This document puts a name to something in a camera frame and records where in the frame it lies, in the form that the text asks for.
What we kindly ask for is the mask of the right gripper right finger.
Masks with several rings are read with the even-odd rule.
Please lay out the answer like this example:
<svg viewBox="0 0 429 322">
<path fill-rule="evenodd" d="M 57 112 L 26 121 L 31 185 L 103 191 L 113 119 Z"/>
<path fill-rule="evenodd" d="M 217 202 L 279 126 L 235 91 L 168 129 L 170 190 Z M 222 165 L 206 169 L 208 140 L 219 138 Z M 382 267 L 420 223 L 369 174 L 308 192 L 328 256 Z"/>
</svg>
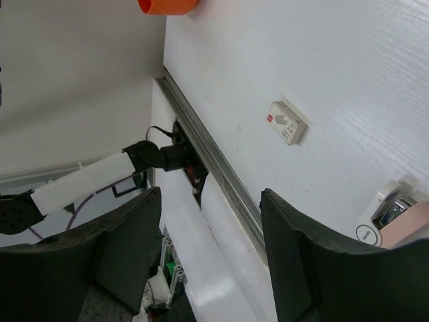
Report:
<svg viewBox="0 0 429 322">
<path fill-rule="evenodd" d="M 261 219 L 279 321 L 427 321 L 428 241 L 387 250 L 299 212 L 271 189 Z"/>
</svg>

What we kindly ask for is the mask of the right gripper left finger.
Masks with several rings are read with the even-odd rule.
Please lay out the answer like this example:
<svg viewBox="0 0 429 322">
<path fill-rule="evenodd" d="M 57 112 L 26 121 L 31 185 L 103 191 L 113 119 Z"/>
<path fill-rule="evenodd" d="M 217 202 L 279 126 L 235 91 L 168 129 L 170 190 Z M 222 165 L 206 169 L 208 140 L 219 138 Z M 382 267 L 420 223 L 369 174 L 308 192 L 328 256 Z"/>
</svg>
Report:
<svg viewBox="0 0 429 322">
<path fill-rule="evenodd" d="M 2 321 L 139 313 L 162 212 L 158 187 L 37 244 L 1 248 Z"/>
</svg>

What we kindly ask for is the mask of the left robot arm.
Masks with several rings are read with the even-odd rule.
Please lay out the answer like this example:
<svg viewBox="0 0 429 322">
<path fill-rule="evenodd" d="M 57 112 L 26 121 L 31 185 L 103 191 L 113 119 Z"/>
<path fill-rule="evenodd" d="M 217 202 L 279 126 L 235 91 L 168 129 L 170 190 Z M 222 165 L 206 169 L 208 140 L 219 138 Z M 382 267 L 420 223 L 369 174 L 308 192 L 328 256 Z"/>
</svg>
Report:
<svg viewBox="0 0 429 322">
<path fill-rule="evenodd" d="M 19 234 L 76 200 L 150 168 L 166 172 L 185 168 L 187 159 L 183 145 L 159 148 L 151 141 L 137 142 L 44 186 L 1 197 L 1 233 Z"/>
</svg>

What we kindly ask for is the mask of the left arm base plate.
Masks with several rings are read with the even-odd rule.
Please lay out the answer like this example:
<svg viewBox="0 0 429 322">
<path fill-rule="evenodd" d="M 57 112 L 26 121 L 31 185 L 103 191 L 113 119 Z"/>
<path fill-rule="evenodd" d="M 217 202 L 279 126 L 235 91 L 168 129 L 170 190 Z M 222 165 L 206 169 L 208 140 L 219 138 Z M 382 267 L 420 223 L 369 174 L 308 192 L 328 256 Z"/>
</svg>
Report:
<svg viewBox="0 0 429 322">
<path fill-rule="evenodd" d="M 148 139 L 151 129 L 157 129 L 172 140 L 170 146 L 161 148 L 161 151 L 165 152 L 167 158 L 167 166 L 164 171 L 183 170 L 192 187 L 192 195 L 197 205 L 201 207 L 202 191 L 208 176 L 208 170 L 183 130 L 183 127 L 178 121 L 173 123 L 171 131 L 166 131 L 156 125 L 152 125 L 146 131 L 146 139 Z"/>
</svg>

